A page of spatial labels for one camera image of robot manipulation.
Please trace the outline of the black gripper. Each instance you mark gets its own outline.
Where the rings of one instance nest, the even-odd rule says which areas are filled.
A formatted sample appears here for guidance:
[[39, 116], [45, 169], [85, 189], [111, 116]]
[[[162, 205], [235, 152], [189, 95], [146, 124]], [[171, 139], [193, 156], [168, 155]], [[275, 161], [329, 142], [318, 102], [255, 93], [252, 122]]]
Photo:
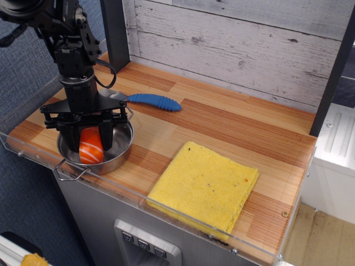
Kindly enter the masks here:
[[98, 93], [94, 76], [69, 78], [60, 76], [66, 99], [40, 108], [45, 116], [47, 128], [59, 128], [68, 149], [79, 152], [81, 127], [99, 126], [105, 151], [112, 148], [113, 128], [128, 123], [131, 116], [126, 112], [127, 104]]

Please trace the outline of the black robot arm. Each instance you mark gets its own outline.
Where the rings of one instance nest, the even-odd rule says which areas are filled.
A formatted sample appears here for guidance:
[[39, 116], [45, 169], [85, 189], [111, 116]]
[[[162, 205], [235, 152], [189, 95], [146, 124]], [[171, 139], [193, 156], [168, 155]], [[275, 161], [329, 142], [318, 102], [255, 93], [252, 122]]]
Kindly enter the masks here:
[[1, 39], [3, 46], [9, 46], [28, 27], [34, 28], [58, 66], [58, 80], [67, 98], [40, 108], [46, 127], [57, 129], [68, 149], [78, 152], [83, 130], [96, 126], [103, 149], [111, 149], [114, 128], [128, 122], [126, 103], [98, 93], [101, 82], [93, 66], [115, 69], [99, 59], [102, 53], [99, 42], [79, 2], [1, 1], [1, 19], [18, 24], [10, 35]]

